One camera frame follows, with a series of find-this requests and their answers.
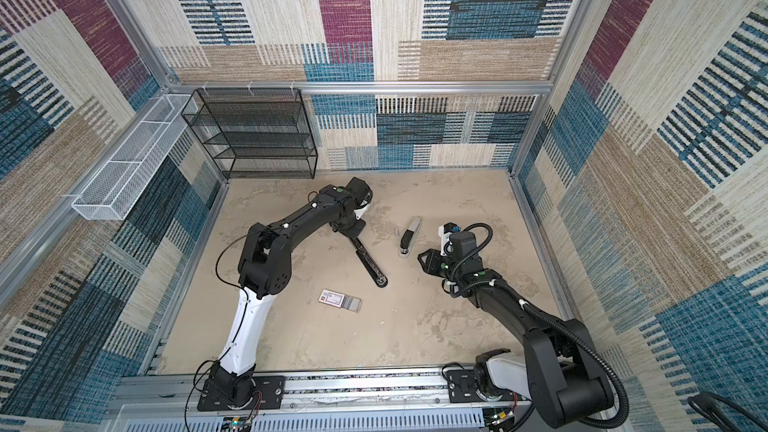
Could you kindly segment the red white staple box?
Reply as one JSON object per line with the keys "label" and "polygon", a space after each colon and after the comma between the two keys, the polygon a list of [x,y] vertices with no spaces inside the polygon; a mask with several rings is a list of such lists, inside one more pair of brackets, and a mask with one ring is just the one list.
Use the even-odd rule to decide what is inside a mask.
{"label": "red white staple box", "polygon": [[335,308],[343,308],[346,296],[343,293],[335,292],[329,289],[323,289],[318,301],[321,304]]}

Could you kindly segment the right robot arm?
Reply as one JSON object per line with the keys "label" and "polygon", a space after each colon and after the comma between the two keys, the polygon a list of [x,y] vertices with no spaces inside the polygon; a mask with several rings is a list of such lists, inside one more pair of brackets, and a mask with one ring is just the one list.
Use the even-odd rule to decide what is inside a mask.
{"label": "right robot arm", "polygon": [[587,328],[576,319],[545,312],[486,267],[480,253],[490,241],[476,240],[478,227],[460,228],[452,222],[440,226],[440,248],[417,259],[426,274],[441,278],[445,293],[493,316],[523,346],[523,361],[502,349],[478,356],[474,372],[479,393],[527,398],[552,428],[572,422],[598,429],[622,426],[630,411],[627,392],[595,350]]}

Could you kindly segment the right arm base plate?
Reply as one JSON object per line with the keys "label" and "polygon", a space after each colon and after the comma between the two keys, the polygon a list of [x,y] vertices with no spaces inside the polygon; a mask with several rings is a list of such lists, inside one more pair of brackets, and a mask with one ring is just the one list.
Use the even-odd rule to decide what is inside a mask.
{"label": "right arm base plate", "polygon": [[447,384],[450,403],[492,402],[498,399],[482,392],[474,371],[459,363],[445,364],[440,375]]}

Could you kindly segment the grey silver stapler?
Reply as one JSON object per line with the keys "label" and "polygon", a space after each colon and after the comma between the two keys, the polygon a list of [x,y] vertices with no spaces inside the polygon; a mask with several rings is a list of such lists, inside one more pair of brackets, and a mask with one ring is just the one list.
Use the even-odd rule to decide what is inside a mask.
{"label": "grey silver stapler", "polygon": [[419,216],[414,217],[409,223],[408,227],[401,234],[399,242],[399,255],[403,258],[408,257],[416,241],[422,224],[422,218]]}

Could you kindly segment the grey staple tray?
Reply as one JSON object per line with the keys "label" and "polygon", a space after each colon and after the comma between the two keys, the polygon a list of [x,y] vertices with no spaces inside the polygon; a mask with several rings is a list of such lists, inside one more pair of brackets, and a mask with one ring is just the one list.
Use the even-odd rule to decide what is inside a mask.
{"label": "grey staple tray", "polygon": [[341,308],[350,312],[358,313],[362,306],[362,300],[358,297],[345,295],[342,299]]}

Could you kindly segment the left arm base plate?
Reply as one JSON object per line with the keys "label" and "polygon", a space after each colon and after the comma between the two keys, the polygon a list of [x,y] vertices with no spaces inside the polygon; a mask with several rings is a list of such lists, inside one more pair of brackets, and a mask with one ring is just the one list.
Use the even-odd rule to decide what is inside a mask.
{"label": "left arm base plate", "polygon": [[286,377],[243,376],[205,380],[196,409],[199,412],[277,410],[281,407]]}

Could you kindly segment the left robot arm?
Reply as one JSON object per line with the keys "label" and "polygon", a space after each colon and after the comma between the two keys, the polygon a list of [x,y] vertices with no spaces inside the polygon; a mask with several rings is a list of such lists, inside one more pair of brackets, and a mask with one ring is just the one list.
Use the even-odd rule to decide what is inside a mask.
{"label": "left robot arm", "polygon": [[328,185],[307,204],[280,221],[256,223],[244,236],[237,265],[237,312],[224,350],[208,372],[197,409],[202,412],[253,410],[266,393],[254,379],[257,348],[269,310],[292,277],[292,252],[325,225],[345,236],[374,283],[388,279],[359,239],[363,214],[373,192],[357,177],[344,186]]}

